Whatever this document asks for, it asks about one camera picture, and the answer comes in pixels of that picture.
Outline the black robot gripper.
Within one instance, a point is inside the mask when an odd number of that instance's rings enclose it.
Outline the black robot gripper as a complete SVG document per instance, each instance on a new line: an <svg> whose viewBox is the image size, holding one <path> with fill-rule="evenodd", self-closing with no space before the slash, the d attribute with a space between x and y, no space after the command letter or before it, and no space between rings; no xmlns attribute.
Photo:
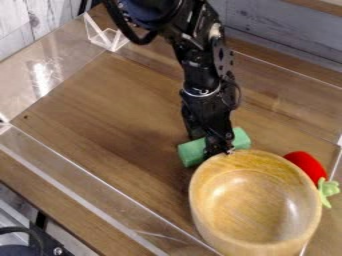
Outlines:
<svg viewBox="0 0 342 256"><path fill-rule="evenodd" d="M181 117L188 138L204 136L204 158L225 153L234 139L229 114L239 106L239 86L230 72L217 78L206 74L184 73Z"/></svg>

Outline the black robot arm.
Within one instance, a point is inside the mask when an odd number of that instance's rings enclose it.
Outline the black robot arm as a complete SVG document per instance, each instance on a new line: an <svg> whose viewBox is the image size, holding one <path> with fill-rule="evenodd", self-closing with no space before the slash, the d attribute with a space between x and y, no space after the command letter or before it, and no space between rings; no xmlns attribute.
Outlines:
<svg viewBox="0 0 342 256"><path fill-rule="evenodd" d="M237 107L218 14L206 0L121 0L124 17L170 44L182 69L181 115L188 135L205 140L204 156L232 149L229 114Z"/></svg>

